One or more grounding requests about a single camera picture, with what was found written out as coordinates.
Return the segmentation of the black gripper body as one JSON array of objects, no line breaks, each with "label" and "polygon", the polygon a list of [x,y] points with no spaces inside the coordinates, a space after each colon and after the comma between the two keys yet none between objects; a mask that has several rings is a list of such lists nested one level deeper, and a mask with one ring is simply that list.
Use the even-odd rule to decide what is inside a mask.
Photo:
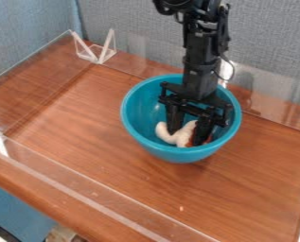
[{"label": "black gripper body", "polygon": [[185,65],[179,82],[162,81],[158,101],[177,105],[185,114],[210,117],[214,126],[225,127],[233,105],[218,97],[218,70],[214,64]]}]

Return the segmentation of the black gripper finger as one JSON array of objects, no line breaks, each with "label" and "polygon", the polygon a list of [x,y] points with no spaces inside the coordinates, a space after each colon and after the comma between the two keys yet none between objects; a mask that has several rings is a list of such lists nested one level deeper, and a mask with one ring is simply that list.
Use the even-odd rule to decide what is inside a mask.
[{"label": "black gripper finger", "polygon": [[177,105],[169,104],[166,106],[166,118],[169,134],[174,134],[181,129],[183,123],[183,111],[179,110]]},{"label": "black gripper finger", "polygon": [[201,146],[211,138],[214,128],[213,119],[210,117],[199,117],[195,121],[195,128],[193,134],[193,146]]}]

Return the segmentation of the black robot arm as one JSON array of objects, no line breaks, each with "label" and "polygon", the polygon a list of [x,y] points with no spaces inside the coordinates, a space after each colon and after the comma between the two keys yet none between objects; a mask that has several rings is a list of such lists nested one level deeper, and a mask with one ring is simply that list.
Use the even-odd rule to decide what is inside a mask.
[{"label": "black robot arm", "polygon": [[230,6],[221,0],[151,0],[162,15],[182,24],[185,56],[182,82],[159,83],[159,103],[166,108],[165,128],[174,135],[187,128],[187,145],[197,147],[211,137],[215,127],[227,126],[233,105],[217,96],[219,64],[230,41]]}]

